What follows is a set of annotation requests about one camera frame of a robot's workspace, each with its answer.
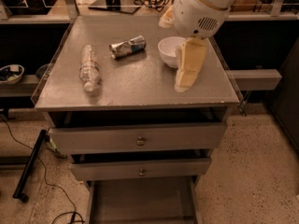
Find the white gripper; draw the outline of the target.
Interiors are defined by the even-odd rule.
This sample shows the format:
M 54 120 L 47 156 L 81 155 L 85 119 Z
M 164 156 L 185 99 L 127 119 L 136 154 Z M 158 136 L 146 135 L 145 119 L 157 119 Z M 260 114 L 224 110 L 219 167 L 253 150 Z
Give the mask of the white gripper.
M 159 26 L 175 26 L 183 36 L 209 38 L 220 29 L 230 11 L 230 0 L 175 0 L 159 20 Z M 186 38 L 176 47 L 178 70 L 175 90 L 187 91 L 195 83 L 206 58 L 207 41 Z

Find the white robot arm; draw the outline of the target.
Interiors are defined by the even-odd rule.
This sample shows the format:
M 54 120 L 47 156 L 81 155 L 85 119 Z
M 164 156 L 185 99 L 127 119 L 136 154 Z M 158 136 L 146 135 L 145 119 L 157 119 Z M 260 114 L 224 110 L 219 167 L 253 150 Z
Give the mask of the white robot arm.
M 185 37 L 185 41 L 175 48 L 176 91 L 186 91 L 195 83 L 206 58 L 207 40 L 223 25 L 234 1 L 174 0 L 160 18 L 161 27 L 174 27 Z

